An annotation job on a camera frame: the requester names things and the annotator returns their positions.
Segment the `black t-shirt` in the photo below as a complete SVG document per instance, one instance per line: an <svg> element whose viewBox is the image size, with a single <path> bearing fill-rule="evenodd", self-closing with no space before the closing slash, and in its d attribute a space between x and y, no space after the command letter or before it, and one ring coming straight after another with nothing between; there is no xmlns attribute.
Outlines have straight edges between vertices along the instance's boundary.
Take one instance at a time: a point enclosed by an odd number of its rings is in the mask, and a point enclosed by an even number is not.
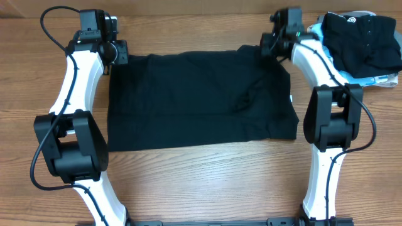
<svg viewBox="0 0 402 226"><path fill-rule="evenodd" d="M299 120L290 88L290 74L258 46L131 55L111 73L109 149L294 140Z"/></svg>

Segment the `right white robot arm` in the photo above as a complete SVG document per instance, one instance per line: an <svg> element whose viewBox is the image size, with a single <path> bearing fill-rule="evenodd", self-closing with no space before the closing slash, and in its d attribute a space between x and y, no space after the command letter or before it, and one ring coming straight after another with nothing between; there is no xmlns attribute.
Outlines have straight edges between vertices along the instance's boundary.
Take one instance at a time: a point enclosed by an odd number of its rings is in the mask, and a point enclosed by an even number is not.
<svg viewBox="0 0 402 226"><path fill-rule="evenodd" d="M342 162L357 137L362 87L347 83L327 58L315 33L307 32L300 8L280 9L270 17L271 33L261 37L263 57L284 57L304 74L312 95L303 121L312 163L305 198L295 218L270 218L268 225L353 225L339 218L335 197Z"/></svg>

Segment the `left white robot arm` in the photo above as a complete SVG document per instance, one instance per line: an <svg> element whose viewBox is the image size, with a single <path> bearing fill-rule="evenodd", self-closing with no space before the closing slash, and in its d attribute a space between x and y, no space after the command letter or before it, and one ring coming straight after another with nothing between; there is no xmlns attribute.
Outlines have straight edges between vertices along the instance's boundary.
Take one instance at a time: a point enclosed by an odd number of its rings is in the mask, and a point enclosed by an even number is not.
<svg viewBox="0 0 402 226"><path fill-rule="evenodd" d="M109 149L92 115L99 79L128 63L128 47L118 40L118 20L100 9L78 11L80 29L61 47L67 69L48 114L36 116L39 142L30 180L44 191L73 188L94 218L94 225L130 225L107 175Z"/></svg>

